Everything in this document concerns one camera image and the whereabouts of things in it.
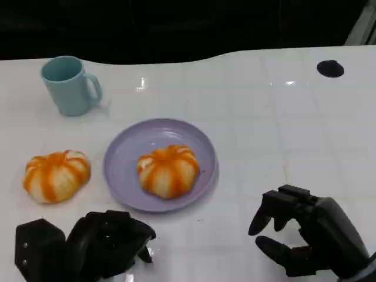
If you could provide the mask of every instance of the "tile grout line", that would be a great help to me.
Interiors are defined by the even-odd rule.
[[[265,77],[268,77],[268,70],[266,68],[266,63],[264,58],[261,58],[262,64],[261,64],[261,72],[264,74]],[[274,125],[276,127],[276,135],[277,135],[277,141],[278,141],[278,152],[281,155],[282,158],[282,169],[285,177],[285,183],[281,183],[280,186],[284,184],[289,184],[289,177],[288,177],[288,153],[286,146],[284,144],[283,138],[282,138],[282,128],[281,128],[281,123],[279,120],[279,116],[277,114],[277,106],[276,106],[276,99],[274,97],[274,92],[273,92],[273,84],[270,82],[268,87],[267,87],[267,95],[268,95],[268,102],[270,105],[270,110],[271,110],[271,116],[274,121]]]
[[[239,154],[239,148],[238,148],[238,145],[237,145],[237,137],[236,137],[236,132],[235,132],[235,121],[234,121],[234,113],[233,113],[233,109],[232,109],[232,106],[231,106],[231,89],[233,89],[232,87],[232,84],[229,84],[229,68],[228,68],[228,64],[227,64],[227,58],[228,56],[225,55],[223,57],[223,72],[224,72],[224,77],[227,78],[226,80],[226,84],[225,84],[225,88],[226,88],[226,99],[227,99],[227,106],[228,106],[228,111],[229,111],[229,117],[230,117],[230,134],[231,134],[231,141],[233,142],[234,144],[234,147],[235,147],[235,159],[234,161],[236,161],[236,166],[235,166],[235,180],[236,180],[236,187],[237,187],[237,212],[239,214],[239,219],[240,219],[240,224],[241,226],[240,229],[242,229],[243,225],[244,226],[248,226],[248,224],[251,223],[251,219],[248,219],[247,218],[247,209],[246,209],[246,204],[244,203],[244,201],[242,201],[242,199],[244,199],[244,191],[243,191],[243,185],[242,185],[242,182],[241,182],[241,176],[240,176],[240,157],[241,155]],[[248,227],[247,228],[244,228],[244,236],[241,236],[241,239],[243,241],[243,245],[245,246],[247,244],[247,230],[248,230]]]
[[[183,89],[182,89],[182,99],[183,99],[183,120],[185,120],[186,122],[189,122],[189,116],[188,116],[188,92],[187,92],[187,69],[186,69],[186,66],[187,64],[182,64],[180,63],[180,66],[182,68],[182,86],[183,86]],[[185,234],[186,234],[186,238],[185,238],[185,243],[187,244],[187,238],[189,237],[192,237],[193,233],[192,233],[192,228],[191,228],[191,224],[188,223],[187,225],[185,225]],[[186,253],[184,251],[180,251],[179,253],[182,253],[183,256],[185,256],[185,258],[187,258],[186,256]],[[191,282],[196,282],[196,268],[195,268],[195,263],[189,259],[186,260],[186,263],[187,263],[187,272],[189,272],[189,270],[192,271],[192,276],[190,278]]]
[[[302,53],[300,54],[300,58],[301,58],[301,61],[303,62],[305,74],[307,74],[308,66],[307,66],[306,60],[304,59],[304,56],[303,56]],[[349,189],[350,188],[348,187],[346,178],[344,176],[343,168],[342,168],[342,165],[341,165],[338,153],[336,152],[336,150],[335,150],[335,148],[333,146],[333,140],[330,137],[330,134],[329,134],[329,131],[328,131],[328,127],[327,127],[327,125],[325,123],[324,114],[321,111],[320,105],[318,104],[318,101],[317,101],[317,97],[315,95],[315,92],[313,91],[313,85],[311,85],[311,87],[308,87],[307,91],[309,91],[310,98],[311,98],[311,100],[312,100],[312,102],[314,104],[315,110],[317,112],[318,121],[320,123],[320,128],[321,128],[321,130],[323,132],[323,135],[324,135],[324,138],[325,138],[325,141],[326,141],[326,145],[327,145],[327,149],[328,149],[330,158],[333,161],[335,173],[336,173],[336,175],[338,177],[338,181],[340,182],[340,185],[343,188],[342,191],[344,193],[344,197],[342,199],[345,199],[345,202],[348,204],[349,203],[349,199],[350,199],[349,198],[349,196],[350,196],[349,195]],[[348,206],[352,210],[352,212],[354,213],[354,215],[358,217],[358,213],[352,207],[352,205],[349,204]]]

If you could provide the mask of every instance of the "purple plate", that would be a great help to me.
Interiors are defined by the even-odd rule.
[[[200,175],[188,194],[163,200],[140,187],[136,162],[140,156],[168,145],[189,146],[199,161]],[[167,212],[188,205],[214,188],[219,168],[212,143],[198,128],[173,119],[150,119],[125,129],[112,141],[105,154],[103,172],[119,202],[147,212]]]

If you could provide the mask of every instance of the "black spot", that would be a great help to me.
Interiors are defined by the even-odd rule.
[[[328,78],[339,78],[345,69],[335,60],[322,61],[317,65],[317,71]]]

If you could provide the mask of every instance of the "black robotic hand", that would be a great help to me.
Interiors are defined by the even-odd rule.
[[[291,219],[308,246],[289,248],[258,236],[256,244],[270,259],[286,269],[289,277],[332,270],[342,282],[376,281],[376,255],[369,256],[364,243],[338,203],[330,197],[315,197],[308,190],[285,185],[263,194],[261,207],[249,228],[259,234],[274,218],[280,231]]]
[[[15,264],[27,282],[96,282],[125,272],[156,237],[125,211],[91,212],[79,219],[65,240],[62,230],[39,219],[16,229]]]

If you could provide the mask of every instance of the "pumpkin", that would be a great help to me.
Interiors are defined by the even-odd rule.
[[[40,203],[57,203],[72,197],[89,177],[86,156],[67,150],[33,157],[26,165],[23,188]]]
[[[199,164],[188,146],[170,145],[141,156],[137,173],[142,188],[164,199],[189,192],[199,174]]]

